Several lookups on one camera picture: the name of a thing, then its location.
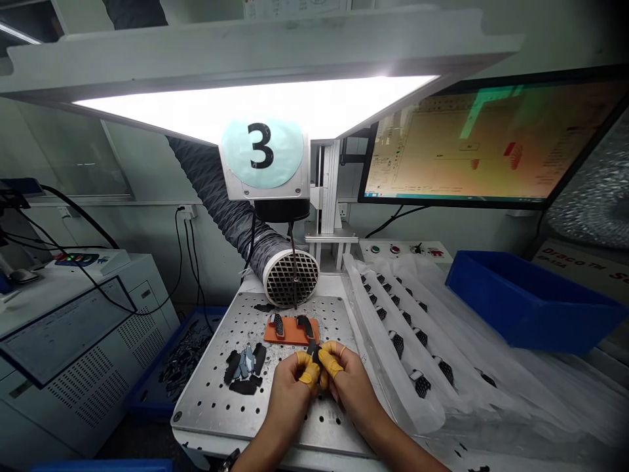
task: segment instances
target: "blue tray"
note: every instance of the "blue tray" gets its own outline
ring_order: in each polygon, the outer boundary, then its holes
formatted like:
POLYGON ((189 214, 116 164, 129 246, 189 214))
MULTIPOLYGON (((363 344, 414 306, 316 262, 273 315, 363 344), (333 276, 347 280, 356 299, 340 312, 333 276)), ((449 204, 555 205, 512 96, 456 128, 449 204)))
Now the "blue tray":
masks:
MULTIPOLYGON (((216 332, 227 307, 208 306, 206 310, 210 326, 216 332)), ((203 307, 197 307, 166 342, 153 363, 129 392, 124 400, 126 409, 139 416, 169 420, 187 379, 205 352, 209 339, 205 343, 203 341, 209 335, 203 307), (184 354, 185 362, 182 360, 172 362, 178 353, 185 351, 187 352, 187 355, 184 354)))
POLYGON ((513 347, 585 355, 629 314, 507 252, 459 251, 446 285, 513 347))
POLYGON ((170 459, 77 460, 37 464, 31 472, 172 472, 170 459))

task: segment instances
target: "control panel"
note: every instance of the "control panel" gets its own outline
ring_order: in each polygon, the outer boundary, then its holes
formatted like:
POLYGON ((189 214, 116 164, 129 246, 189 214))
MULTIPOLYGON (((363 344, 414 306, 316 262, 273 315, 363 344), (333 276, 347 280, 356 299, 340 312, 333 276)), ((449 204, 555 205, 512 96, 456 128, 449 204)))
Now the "control panel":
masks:
POLYGON ((124 249, 89 249, 57 254, 46 267, 65 271, 81 271, 106 275, 131 262, 124 249))
POLYGON ((359 242, 365 262, 376 258, 394 259, 406 254, 423 254, 449 270, 452 256, 440 241, 394 241, 392 239, 361 239, 359 242))

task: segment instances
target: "number 3 label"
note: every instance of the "number 3 label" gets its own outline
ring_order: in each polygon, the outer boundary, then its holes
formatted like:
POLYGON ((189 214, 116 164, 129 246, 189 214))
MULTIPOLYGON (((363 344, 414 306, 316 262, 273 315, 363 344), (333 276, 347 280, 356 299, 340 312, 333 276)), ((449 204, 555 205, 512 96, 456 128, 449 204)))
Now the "number 3 label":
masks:
POLYGON ((273 164, 273 151, 270 147, 266 146, 271 139, 271 130, 264 123, 252 123, 247 127, 249 133, 252 131, 260 131, 262 133, 262 141, 253 143, 254 151, 264 152, 264 161, 258 163, 251 161, 251 167, 253 168, 267 168, 273 164))
POLYGON ((244 184, 279 187, 295 175, 303 158, 303 135, 293 122, 233 121, 223 133, 221 157, 244 184))

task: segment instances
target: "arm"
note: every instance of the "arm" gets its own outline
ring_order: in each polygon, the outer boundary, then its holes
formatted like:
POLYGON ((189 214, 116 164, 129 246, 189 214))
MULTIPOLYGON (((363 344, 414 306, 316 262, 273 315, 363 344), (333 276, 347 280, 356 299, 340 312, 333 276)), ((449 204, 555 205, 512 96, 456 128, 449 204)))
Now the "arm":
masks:
POLYGON ((336 341, 326 342, 321 349, 319 359, 334 381, 330 383, 334 399, 343 403, 358 432, 389 469, 448 472, 389 418, 355 352, 336 341))
POLYGON ((232 472, 274 471, 299 435, 310 398, 316 394, 319 366, 299 351, 277 364, 262 427, 240 455, 232 472), (296 379, 297 372, 304 370, 296 379))

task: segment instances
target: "monitor screen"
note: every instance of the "monitor screen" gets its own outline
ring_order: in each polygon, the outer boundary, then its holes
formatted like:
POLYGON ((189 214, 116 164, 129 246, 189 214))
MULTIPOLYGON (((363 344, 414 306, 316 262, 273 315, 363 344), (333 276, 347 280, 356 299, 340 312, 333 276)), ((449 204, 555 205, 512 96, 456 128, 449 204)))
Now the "monitor screen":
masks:
POLYGON ((358 201, 547 208, 629 91, 596 71, 464 81, 381 120, 358 201))

